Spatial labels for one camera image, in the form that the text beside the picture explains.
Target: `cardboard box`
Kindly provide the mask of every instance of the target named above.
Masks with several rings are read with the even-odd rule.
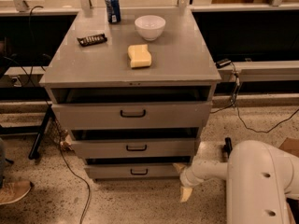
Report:
[[[286,140],[282,143],[279,149],[288,152],[299,158],[299,139],[286,138]],[[290,215],[290,223],[296,224],[299,223],[299,202],[292,200],[288,203],[288,212]]]

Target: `cabinet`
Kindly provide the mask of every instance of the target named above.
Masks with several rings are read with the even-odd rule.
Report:
[[[142,15],[166,20],[149,42],[152,65],[131,69],[127,48],[147,43],[135,30]],[[77,37],[105,33],[82,48]],[[106,11],[81,11],[42,77],[61,126],[93,180],[178,176],[192,162],[220,76],[188,9],[128,8],[109,24]]]

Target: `white bowl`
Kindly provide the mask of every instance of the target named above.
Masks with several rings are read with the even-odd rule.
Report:
[[[163,32],[166,21],[154,15],[143,16],[135,20],[135,28],[147,41],[157,39]]]

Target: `soda can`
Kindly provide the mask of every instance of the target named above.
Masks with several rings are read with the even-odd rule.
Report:
[[[121,10],[119,0],[105,0],[107,7],[107,18],[110,23],[121,21]]]

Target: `floor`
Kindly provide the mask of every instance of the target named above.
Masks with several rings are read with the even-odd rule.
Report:
[[[225,96],[215,97],[212,112],[227,106],[228,100]],[[239,96],[237,103],[240,117],[248,127],[267,131],[298,109],[299,95],[246,95]],[[38,124],[44,108],[42,103],[1,103],[0,123],[3,126]],[[179,202],[178,179],[94,183],[86,176],[82,160],[73,151],[60,152],[55,129],[50,123],[39,149],[41,158],[37,161],[27,158],[34,135],[2,137],[7,146],[7,157],[15,161],[13,165],[7,164],[6,180],[29,179],[35,186],[19,202],[0,206],[1,224],[80,223],[89,191],[86,183],[73,175],[65,161],[91,189],[91,201],[81,223],[226,223],[224,181],[211,179],[202,183],[186,203]],[[270,133],[246,129],[233,108],[211,114],[197,155],[223,161],[221,148],[228,136],[233,145],[255,139],[279,147],[287,137],[299,139],[299,114]]]

